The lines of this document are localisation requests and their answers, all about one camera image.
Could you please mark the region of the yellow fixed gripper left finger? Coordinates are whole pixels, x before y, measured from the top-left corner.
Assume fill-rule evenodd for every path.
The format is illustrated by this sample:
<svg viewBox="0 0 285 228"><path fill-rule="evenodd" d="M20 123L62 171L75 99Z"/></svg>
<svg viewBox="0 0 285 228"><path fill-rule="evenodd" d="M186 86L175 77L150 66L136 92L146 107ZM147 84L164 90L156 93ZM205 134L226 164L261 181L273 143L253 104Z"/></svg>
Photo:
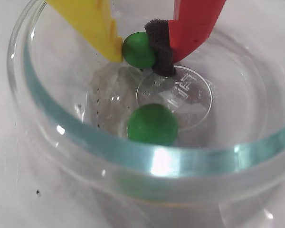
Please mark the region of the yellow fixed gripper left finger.
<svg viewBox="0 0 285 228"><path fill-rule="evenodd" d="M117 24L108 0L48 0L88 43L111 62L123 61L123 40L118 36Z"/></svg>

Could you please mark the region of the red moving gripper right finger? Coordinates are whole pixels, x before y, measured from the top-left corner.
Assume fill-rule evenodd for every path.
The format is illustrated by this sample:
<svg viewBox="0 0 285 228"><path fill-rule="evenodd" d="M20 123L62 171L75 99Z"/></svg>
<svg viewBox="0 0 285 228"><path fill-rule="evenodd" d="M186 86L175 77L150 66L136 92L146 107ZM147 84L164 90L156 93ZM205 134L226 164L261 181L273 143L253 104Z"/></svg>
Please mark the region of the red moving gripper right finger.
<svg viewBox="0 0 285 228"><path fill-rule="evenodd" d="M172 20L153 19L145 25L155 51L154 73L172 77L174 64L183 60L210 36L225 0L176 0Z"/></svg>

